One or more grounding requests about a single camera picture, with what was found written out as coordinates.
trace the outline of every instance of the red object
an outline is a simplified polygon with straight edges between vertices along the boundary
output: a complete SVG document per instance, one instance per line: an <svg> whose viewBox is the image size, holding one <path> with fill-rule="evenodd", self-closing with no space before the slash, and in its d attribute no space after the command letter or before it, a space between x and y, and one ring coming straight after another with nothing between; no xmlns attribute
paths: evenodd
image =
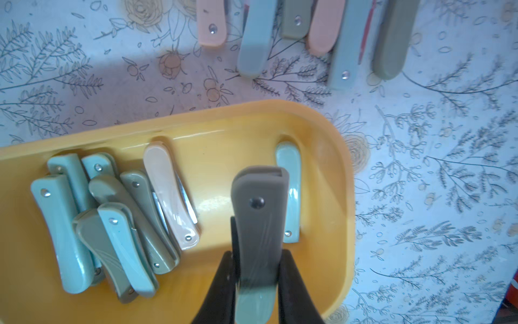
<svg viewBox="0 0 518 324"><path fill-rule="evenodd" d="M514 278L507 291L506 299L513 304L514 307L518 308L518 272L514 274Z"/></svg>
<svg viewBox="0 0 518 324"><path fill-rule="evenodd" d="M367 17L367 23L365 24L365 29L363 31L362 45L360 46L359 50L358 65L362 63L363 53L365 52L365 43L367 42L367 36L369 35L370 22L372 20L372 15L374 14L374 8L376 8L376 0L372 0L372 7L370 8L369 17Z"/></svg>

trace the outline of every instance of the tray rim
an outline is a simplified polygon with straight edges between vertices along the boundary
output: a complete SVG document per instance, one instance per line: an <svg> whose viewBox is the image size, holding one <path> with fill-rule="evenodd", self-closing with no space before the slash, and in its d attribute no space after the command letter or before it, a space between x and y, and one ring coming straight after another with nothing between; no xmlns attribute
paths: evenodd
<svg viewBox="0 0 518 324"><path fill-rule="evenodd" d="M308 122L317 126L329 139L334 143L342 159L342 167L346 179L351 179L345 183L346 192L346 213L347 228L346 234L347 254L346 261L346 280L342 286L339 296L332 305L324 310L323 318L327 318L334 312L345 300L354 277L354 260L355 260L355 196L354 196L354 172L351 163L351 155L347 144L343 140L338 130L329 122L322 114L300 103L280 99L269 99L261 101L252 101L242 104L217 107L212 109L203 109L199 111L187 111L180 114L169 115L154 119L146 119L131 122L122 125L112 125L105 128L88 130L84 132L53 137L41 140L35 140L29 143L22 143L13 146L0 148L0 161L10 160L22 156L43 153L55 150L65 150L80 147L82 145L102 142L118 137L126 137L139 133L149 133L182 125L187 123L200 123L215 121L230 117L239 117L246 115L257 115L272 112L285 112L297 117L303 118Z"/></svg>

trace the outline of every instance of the patterned fabric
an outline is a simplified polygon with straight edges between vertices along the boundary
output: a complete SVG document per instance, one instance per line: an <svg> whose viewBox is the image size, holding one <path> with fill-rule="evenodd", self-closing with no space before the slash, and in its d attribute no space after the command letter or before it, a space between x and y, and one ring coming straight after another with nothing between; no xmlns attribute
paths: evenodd
<svg viewBox="0 0 518 324"><path fill-rule="evenodd" d="M378 1L359 76L343 92L325 87L329 55L280 39L279 15L268 66L241 77L239 0L220 50L198 45L191 0L2 1L0 145L265 98L302 102L340 131L359 171L354 282L327 322L492 321L518 267L517 1L422 0L391 81L370 69Z"/></svg>

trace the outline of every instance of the plastic tray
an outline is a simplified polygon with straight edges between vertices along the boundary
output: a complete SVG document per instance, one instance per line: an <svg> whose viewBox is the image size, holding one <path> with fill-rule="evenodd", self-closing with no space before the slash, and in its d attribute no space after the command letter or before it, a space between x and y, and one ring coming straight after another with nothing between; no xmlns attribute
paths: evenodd
<svg viewBox="0 0 518 324"><path fill-rule="evenodd" d="M11 323L178 323L196 315L223 252L231 250L234 176L249 165L275 165L289 139L302 159L300 242L291 250L323 317L343 301L354 270L354 182L349 151L322 115L267 100L190 112L0 149L0 319ZM112 154L121 172L143 168L152 140L172 149L201 227L199 244L157 276L155 297L119 303L106 281L84 293L63 291L50 235L30 193L53 155ZM277 306L269 323L278 323Z"/></svg>

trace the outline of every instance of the metal rivet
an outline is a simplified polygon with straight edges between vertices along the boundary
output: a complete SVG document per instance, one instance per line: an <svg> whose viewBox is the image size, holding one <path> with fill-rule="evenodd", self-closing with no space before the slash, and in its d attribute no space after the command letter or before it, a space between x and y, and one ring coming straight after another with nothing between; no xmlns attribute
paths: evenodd
<svg viewBox="0 0 518 324"><path fill-rule="evenodd" d="M214 25L214 24L210 24L209 25L209 31L211 34L215 34L218 32L218 26Z"/></svg>
<svg viewBox="0 0 518 324"><path fill-rule="evenodd" d="M261 209L264 207L264 199L262 197L255 197L250 199L250 207L254 209Z"/></svg>
<svg viewBox="0 0 518 324"><path fill-rule="evenodd" d="M41 195L43 197L49 197L50 196L50 191L48 191L47 189L42 189L40 192L41 192Z"/></svg>

